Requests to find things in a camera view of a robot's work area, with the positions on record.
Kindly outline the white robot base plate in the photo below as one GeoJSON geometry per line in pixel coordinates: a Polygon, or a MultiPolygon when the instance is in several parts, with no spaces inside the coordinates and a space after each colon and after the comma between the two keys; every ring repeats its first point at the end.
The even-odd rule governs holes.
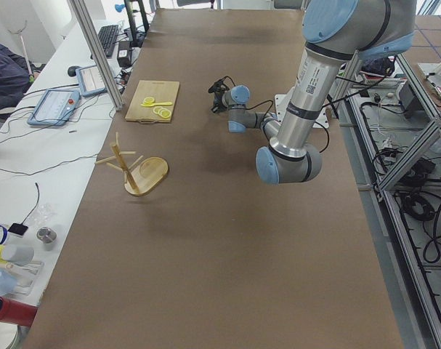
{"type": "MultiPolygon", "coordinates": [[[[279,122],[284,120],[290,100],[291,94],[278,94],[274,96],[275,114],[279,122]]],[[[331,112],[326,107],[319,112],[308,111],[303,108],[292,108],[292,111],[301,119],[314,121],[312,127],[315,129],[329,128],[328,118],[331,116],[331,112]]]]}

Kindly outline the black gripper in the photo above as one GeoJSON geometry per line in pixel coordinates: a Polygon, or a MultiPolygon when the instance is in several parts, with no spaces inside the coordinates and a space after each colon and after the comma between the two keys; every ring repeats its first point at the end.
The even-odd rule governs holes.
{"type": "Polygon", "coordinates": [[[213,113],[222,113],[227,110],[227,106],[223,103],[222,98],[218,96],[214,96],[213,105],[211,107],[211,111],[213,113]]]}

